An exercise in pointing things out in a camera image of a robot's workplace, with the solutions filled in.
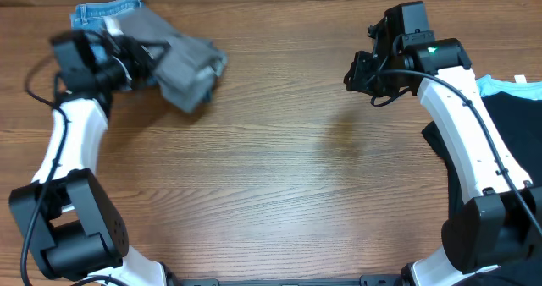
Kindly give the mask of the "grey cargo shorts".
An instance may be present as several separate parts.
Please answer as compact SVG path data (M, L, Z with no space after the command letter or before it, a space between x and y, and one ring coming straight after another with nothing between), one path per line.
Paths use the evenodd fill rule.
M228 62L226 53L211 40L179 32L149 8L107 16L104 23L114 36L169 45L168 50L147 49L158 60L151 77L159 84L163 98L185 113L193 113L204 101Z

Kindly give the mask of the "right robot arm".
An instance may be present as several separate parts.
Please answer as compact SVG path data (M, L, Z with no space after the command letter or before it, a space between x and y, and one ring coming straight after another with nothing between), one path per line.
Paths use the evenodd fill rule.
M423 2L401 3L368 27L344 81L382 107L407 93L429 112L462 191L462 209L441 229L441 247L375 285L458 285L541 252L541 188L510 153L476 86L472 62L455 38L439 40Z

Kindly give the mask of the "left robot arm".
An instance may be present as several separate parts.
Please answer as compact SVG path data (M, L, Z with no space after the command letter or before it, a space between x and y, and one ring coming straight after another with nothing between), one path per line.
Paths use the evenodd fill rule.
M50 40L59 70L53 78L53 131L31 182L8 204L24 242L22 282L33 261L49 279L74 285L175 285L166 265L131 246L123 218L96 176L98 151L115 91L131 90L169 50L166 41L69 30Z

